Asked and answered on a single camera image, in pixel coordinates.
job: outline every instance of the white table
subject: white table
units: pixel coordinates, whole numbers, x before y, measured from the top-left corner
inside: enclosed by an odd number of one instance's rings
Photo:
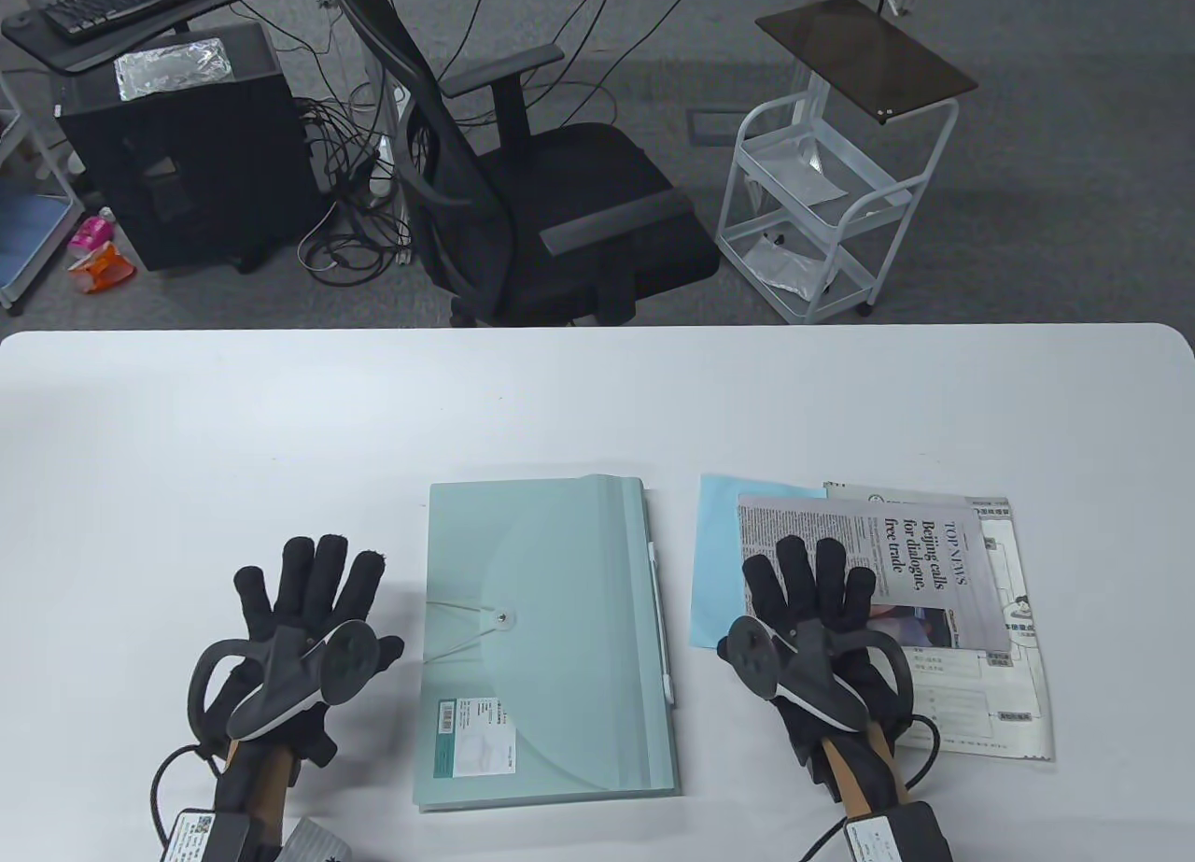
[[[836,809],[772,709],[686,646],[703,472],[1007,493],[1058,762],[944,756],[918,793],[958,862],[1185,858],[1193,415],[1191,351],[1154,325],[11,337],[5,858],[157,858],[149,777],[190,739],[196,656],[241,634],[233,571],[272,581],[286,538],[341,531],[387,554],[374,619],[409,649],[332,711],[341,754],[290,814],[367,862],[792,862]],[[651,489],[684,796],[418,814],[428,485],[593,471]],[[165,815],[210,796],[179,760]]]

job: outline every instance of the blue paper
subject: blue paper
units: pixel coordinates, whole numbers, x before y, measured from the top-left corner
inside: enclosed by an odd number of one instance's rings
[[[718,640],[729,631],[730,623],[747,611],[739,539],[740,495],[826,497],[826,490],[736,479],[733,476],[701,477],[688,626],[688,643],[693,647],[717,647]]]

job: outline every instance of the white metal cart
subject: white metal cart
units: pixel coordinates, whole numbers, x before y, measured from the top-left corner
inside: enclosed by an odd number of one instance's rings
[[[758,24],[808,67],[798,75],[809,80],[801,92],[756,106],[740,126],[718,246],[789,323],[817,323],[852,306],[868,314],[954,130],[955,97],[978,85],[858,0],[825,0]],[[896,178],[836,132],[823,117],[832,88],[881,124],[944,116],[924,169]],[[790,106],[790,123],[750,135]],[[753,214],[730,224],[739,190],[750,196]],[[844,246],[890,224],[896,232],[875,270]],[[793,240],[808,253],[796,252]],[[789,274],[797,268],[802,285],[779,279],[771,267],[777,259]]]
[[[82,214],[57,161],[0,75],[0,165],[29,140],[49,170],[45,181],[0,177],[0,306],[12,308]]]

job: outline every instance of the white shelf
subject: white shelf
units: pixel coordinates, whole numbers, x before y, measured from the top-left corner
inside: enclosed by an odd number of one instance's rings
[[[920,116],[944,109],[946,117],[924,170],[897,179],[826,122],[822,112],[828,96],[829,84],[813,74],[803,92],[752,110],[739,128],[718,215],[718,247],[789,323],[817,323],[852,306],[859,306],[864,314],[871,311],[958,117],[954,99],[908,112]],[[777,110],[790,110],[792,122],[748,139],[750,126]],[[730,210],[741,188],[748,190],[753,214],[731,222]],[[889,224],[899,226],[875,271],[842,245]],[[808,300],[765,282],[747,263],[748,252],[765,231],[799,233],[809,244],[813,255],[796,252],[819,268],[810,271],[809,264],[801,265],[805,271],[802,279],[811,286]]]
[[[29,118],[13,109],[0,109],[0,165],[29,135]]]
[[[82,204],[0,75],[0,164],[26,139],[49,167],[59,189],[45,194],[12,179],[0,179],[0,306],[5,308],[17,302],[71,236]]]

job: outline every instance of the document folder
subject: document folder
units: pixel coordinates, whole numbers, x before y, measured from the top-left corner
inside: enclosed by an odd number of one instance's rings
[[[431,487],[415,802],[679,789],[643,483]]]

